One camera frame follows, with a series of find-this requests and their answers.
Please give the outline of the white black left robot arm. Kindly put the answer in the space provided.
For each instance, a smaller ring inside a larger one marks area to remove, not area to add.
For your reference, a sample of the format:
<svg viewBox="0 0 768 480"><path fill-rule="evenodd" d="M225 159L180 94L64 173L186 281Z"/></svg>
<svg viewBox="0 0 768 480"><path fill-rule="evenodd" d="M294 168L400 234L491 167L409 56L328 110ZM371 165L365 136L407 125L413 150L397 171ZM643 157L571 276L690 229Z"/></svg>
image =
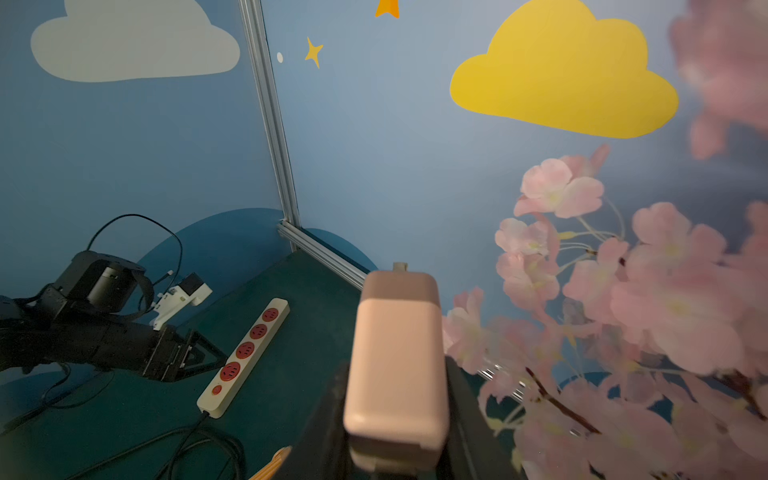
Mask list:
<svg viewBox="0 0 768 480"><path fill-rule="evenodd" d="M170 323L212 292L197 274L178 274L168 273L171 281L158 293L143 266L86 247L36 295L2 297L2 369L77 364L175 382L223 367L227 354Z"/></svg>

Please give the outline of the white red power strip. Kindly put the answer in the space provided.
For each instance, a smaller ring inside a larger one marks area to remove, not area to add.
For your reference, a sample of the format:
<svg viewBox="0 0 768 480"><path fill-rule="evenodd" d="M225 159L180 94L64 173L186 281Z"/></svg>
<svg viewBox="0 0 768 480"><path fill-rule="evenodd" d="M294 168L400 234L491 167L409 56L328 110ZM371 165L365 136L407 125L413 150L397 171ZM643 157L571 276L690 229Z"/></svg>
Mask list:
<svg viewBox="0 0 768 480"><path fill-rule="evenodd" d="M198 397L196 406L201 413L213 419L225 414L289 313L287 300L269 302Z"/></svg>

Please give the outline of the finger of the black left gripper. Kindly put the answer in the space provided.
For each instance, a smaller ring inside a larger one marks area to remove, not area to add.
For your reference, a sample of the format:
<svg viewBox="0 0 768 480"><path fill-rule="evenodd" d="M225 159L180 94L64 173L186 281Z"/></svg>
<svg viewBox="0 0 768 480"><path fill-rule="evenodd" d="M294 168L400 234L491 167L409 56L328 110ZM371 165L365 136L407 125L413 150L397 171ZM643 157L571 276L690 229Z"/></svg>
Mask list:
<svg viewBox="0 0 768 480"><path fill-rule="evenodd" d="M198 331L187 336L186 372L208 372L218 370L226 364L228 355L216 347Z"/></svg>

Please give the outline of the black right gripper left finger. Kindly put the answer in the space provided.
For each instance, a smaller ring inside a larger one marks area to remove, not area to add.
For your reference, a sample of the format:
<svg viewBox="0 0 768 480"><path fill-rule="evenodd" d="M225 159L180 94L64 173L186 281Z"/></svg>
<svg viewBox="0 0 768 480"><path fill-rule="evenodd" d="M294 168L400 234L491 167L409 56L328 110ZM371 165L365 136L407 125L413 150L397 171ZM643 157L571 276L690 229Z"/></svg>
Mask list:
<svg viewBox="0 0 768 480"><path fill-rule="evenodd" d="M343 425L348 378L349 364L342 364L274 479L350 478L351 457Z"/></svg>

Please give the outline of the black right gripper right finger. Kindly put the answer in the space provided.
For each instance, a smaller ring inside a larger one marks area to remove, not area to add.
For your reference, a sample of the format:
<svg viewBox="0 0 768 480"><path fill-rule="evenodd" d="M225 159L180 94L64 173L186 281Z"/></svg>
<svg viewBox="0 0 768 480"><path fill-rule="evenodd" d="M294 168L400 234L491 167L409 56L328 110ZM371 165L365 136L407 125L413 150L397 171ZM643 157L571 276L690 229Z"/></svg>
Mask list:
<svg viewBox="0 0 768 480"><path fill-rule="evenodd" d="M493 436L456 362L445 358L449 432L443 450L444 479L524 479Z"/></svg>

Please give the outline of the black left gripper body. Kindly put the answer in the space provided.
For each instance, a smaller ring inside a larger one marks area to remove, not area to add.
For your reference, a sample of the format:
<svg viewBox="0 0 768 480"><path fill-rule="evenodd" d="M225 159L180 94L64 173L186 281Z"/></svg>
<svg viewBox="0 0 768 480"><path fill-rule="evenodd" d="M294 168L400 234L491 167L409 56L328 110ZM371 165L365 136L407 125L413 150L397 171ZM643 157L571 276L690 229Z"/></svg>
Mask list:
<svg viewBox="0 0 768 480"><path fill-rule="evenodd" d="M190 355L195 349L198 332L179 333L174 326L157 331L157 342L141 370L141 377L158 382L176 382L197 374Z"/></svg>

